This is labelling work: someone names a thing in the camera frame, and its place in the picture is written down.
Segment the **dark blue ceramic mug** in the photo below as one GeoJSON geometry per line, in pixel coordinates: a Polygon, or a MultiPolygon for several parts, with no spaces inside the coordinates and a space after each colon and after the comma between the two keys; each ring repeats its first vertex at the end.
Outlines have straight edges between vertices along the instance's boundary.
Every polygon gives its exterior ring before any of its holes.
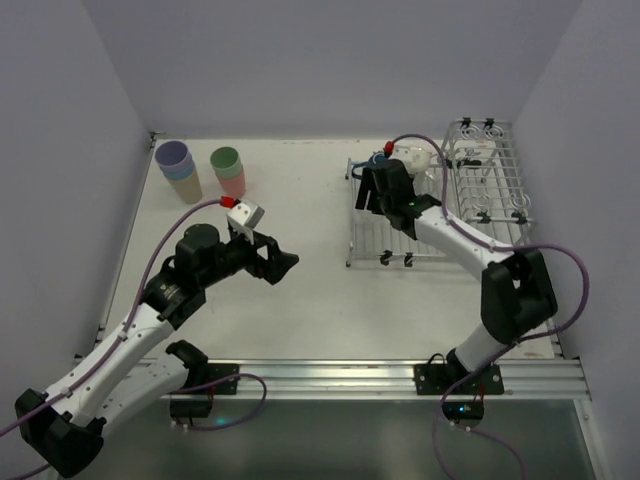
{"type": "Polygon", "coordinates": [[[375,152],[366,161],[352,164],[349,170],[350,177],[361,180],[362,173],[365,168],[371,168],[373,166],[383,164],[387,160],[388,158],[382,152],[375,152]]]}

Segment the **pink plastic cup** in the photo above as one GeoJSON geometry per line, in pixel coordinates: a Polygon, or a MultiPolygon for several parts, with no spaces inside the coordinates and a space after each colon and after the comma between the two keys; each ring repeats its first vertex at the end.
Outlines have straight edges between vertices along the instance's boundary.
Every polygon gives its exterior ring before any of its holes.
{"type": "Polygon", "coordinates": [[[217,180],[226,195],[233,198],[242,198],[245,195],[246,183],[243,172],[232,178],[217,175],[217,180]]]}

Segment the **lavender plastic cup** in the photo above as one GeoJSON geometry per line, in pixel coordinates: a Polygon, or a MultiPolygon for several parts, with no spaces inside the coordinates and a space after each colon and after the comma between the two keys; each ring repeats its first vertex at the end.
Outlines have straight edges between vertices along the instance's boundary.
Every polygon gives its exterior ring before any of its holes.
{"type": "Polygon", "coordinates": [[[156,149],[154,158],[161,168],[172,171],[184,163],[189,155],[186,144],[180,141],[168,141],[156,149]]]}

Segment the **beige plastic cup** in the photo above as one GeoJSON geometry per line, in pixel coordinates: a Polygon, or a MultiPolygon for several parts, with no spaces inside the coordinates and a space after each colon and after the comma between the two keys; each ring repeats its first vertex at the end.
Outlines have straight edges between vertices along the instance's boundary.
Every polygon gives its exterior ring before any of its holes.
{"type": "Polygon", "coordinates": [[[169,184],[186,204],[196,204],[203,198],[200,180],[196,172],[180,180],[170,180],[169,184]]]}

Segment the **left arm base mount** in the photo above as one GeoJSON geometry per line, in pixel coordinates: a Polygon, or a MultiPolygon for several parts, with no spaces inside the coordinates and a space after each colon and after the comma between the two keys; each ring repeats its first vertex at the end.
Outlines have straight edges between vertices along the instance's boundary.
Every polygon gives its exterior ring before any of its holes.
{"type": "MultiPolygon", "coordinates": [[[[200,387],[202,385],[218,381],[224,377],[237,374],[240,371],[238,364],[217,363],[201,364],[189,373],[183,388],[200,387]]],[[[207,418],[213,409],[216,396],[231,396],[237,393],[238,379],[232,378],[225,382],[190,392],[194,400],[172,399],[169,403],[169,414],[177,424],[195,425],[196,419],[207,418]]]]}

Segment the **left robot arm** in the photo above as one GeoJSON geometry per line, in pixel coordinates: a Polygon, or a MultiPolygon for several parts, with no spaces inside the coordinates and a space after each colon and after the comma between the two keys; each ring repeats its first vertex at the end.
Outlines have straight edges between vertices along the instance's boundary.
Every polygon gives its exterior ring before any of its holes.
{"type": "Polygon", "coordinates": [[[86,469],[107,435],[157,398],[209,388],[208,358],[186,341],[170,344],[146,370],[132,371],[205,304],[209,287],[240,271],[275,285],[299,261],[270,236],[236,227],[229,233],[222,242],[212,225],[189,227],[118,329],[44,391],[18,397],[16,429],[61,477],[86,469]]]}

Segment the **green plastic cup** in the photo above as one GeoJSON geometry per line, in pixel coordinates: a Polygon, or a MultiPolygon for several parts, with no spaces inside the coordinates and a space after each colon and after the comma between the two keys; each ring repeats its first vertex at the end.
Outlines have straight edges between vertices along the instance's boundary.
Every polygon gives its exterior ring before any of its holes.
{"type": "Polygon", "coordinates": [[[214,150],[210,155],[210,164],[218,178],[233,179],[243,171],[239,152],[230,146],[214,150]]]}

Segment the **light blue plastic cup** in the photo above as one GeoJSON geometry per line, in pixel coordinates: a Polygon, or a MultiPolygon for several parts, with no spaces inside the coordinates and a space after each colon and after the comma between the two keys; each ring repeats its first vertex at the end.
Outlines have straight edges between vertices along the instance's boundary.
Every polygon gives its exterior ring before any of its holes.
{"type": "Polygon", "coordinates": [[[169,170],[168,167],[160,165],[164,177],[170,181],[181,181],[188,178],[196,171],[196,165],[193,161],[184,163],[180,169],[169,170]]]}

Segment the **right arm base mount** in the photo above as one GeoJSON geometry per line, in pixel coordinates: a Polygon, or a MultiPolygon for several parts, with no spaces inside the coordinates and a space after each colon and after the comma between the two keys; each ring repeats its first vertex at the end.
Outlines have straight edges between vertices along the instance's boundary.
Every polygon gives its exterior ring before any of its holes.
{"type": "MultiPolygon", "coordinates": [[[[433,354],[426,362],[414,364],[413,382],[419,396],[442,397],[465,371],[453,359],[453,354],[433,354]]],[[[456,387],[444,401],[441,410],[455,425],[476,427],[484,418],[488,396],[505,393],[501,370],[497,365],[485,367],[479,374],[456,387]]]]}

